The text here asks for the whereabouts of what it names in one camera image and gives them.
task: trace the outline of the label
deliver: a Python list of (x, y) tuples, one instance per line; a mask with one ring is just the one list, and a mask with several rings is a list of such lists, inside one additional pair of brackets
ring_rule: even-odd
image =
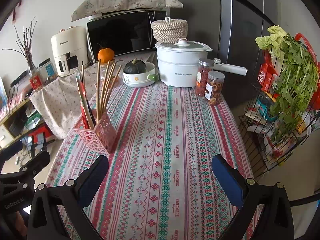
[(34, 90), (42, 86), (39, 75), (35, 75), (29, 78), (31, 86)]
[(197, 87), (200, 87), (200, 82), (201, 82), (201, 73), (198, 71), (198, 73), (197, 73), (197, 83), (196, 83)]
[(210, 100), (211, 92), (212, 92), (212, 86), (207, 83), (207, 85), (205, 86), (205, 94), (204, 94), (204, 97), (205, 97), (206, 99)]
[(48, 76), (51, 77), (54, 75), (54, 70), (51, 64), (45, 66), (45, 69), (47, 70)]

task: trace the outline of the green pumpkin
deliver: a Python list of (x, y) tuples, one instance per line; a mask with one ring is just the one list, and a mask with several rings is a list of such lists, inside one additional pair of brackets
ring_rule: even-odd
[(125, 74), (141, 74), (141, 73), (145, 73), (146, 71), (147, 71), (146, 64), (142, 60), (139, 60), (136, 58), (128, 62), (123, 69), (123, 72)]

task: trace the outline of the cloth cover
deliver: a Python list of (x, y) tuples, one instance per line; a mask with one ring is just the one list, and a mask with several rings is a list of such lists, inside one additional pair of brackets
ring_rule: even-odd
[(183, 8), (178, 0), (85, 0), (71, 15), (71, 22), (107, 12), (141, 8)]
[[(157, 66), (155, 51), (135, 52), (115, 57), (116, 61), (122, 60), (117, 63), (117, 65), (121, 64), (122, 66), (125, 66), (125, 64), (135, 58), (152, 62)], [(90, 100), (96, 93), (97, 67), (91, 66), (86, 68), (84, 72), (87, 98)], [(119, 77), (120, 83), (122, 83), (122, 73), (119, 74)], [(40, 91), (32, 94), (30, 100), (58, 139), (66, 137), (81, 114), (80, 97), (75, 74), (58, 77)]]

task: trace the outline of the table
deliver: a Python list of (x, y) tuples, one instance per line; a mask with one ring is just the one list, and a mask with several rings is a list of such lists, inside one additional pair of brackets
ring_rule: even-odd
[[(95, 105), (95, 96), (90, 101)], [(99, 154), (109, 171), (85, 213), (104, 239), (217, 239), (236, 212), (210, 168), (222, 154), (245, 177), (252, 171), (230, 109), (211, 107), (193, 88), (161, 81), (114, 89), (108, 115), (116, 130), (110, 154), (91, 151), (71, 130), (46, 180), (63, 185)], [(72, 239), (78, 239), (60, 208)], [(247, 230), (249, 237), (258, 212)]]
[[(135, 58), (155, 64), (157, 62), (156, 51), (138, 51), (119, 55), (115, 57), (115, 60), (118, 66), (120, 64), (124, 66)], [(86, 93), (90, 99), (96, 91), (94, 84), (97, 82), (97, 66), (88, 67), (84, 72)], [(38, 92), (34, 92), (30, 100), (58, 139), (66, 138), (67, 133), (81, 114), (75, 74), (63, 78), (58, 77)]]

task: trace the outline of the chopsticks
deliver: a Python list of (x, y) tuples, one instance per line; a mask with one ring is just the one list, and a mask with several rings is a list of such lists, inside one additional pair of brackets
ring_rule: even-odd
[(85, 96), (85, 89), (84, 86), (81, 82), (80, 79), (80, 75), (76, 75), (76, 82), (77, 82), (77, 86), (78, 86), (78, 91), (79, 91), (79, 95), (80, 95), (80, 105), (81, 105), (81, 112), (82, 112), (82, 116), (84, 119), (84, 125), (86, 127), (86, 124), (88, 124), (89, 129), (94, 129), (94, 122), (92, 120), (91, 117), (91, 113), (90, 113), (90, 109), (89, 109), (89, 104), (88, 101), (86, 100), (86, 96)]
[(97, 92), (96, 92), (96, 106), (97, 106), (97, 123), (100, 119), (100, 67), (101, 67), (101, 59), (98, 61), (98, 74), (97, 74)]
[(85, 97), (87, 97), (87, 92), (85, 90), (85, 83), (84, 83), (84, 66), (83, 66), (83, 61), (81, 62), (82, 68), (81, 68), (81, 74), (82, 74), (82, 84), (83, 84), (83, 88), (84, 88), (84, 94)]
[(110, 68), (110, 60), (108, 61), (107, 68), (106, 68), (106, 73), (104, 75), (104, 80), (102, 84), (102, 89), (101, 89), (101, 97), (100, 97), (100, 70), (101, 70), (101, 61), (98, 61), (98, 74), (97, 74), (97, 92), (96, 92), (96, 105), (97, 105), (97, 121), (101, 119), (103, 113), (106, 110), (111, 92), (113, 90), (113, 87), (116, 83), (116, 80), (118, 78), (118, 75), (120, 73), (120, 70), (122, 68), (122, 65), (119, 66), (119, 69), (116, 72), (116, 75), (113, 76), (114, 70), (116, 68), (116, 63), (114, 62)]

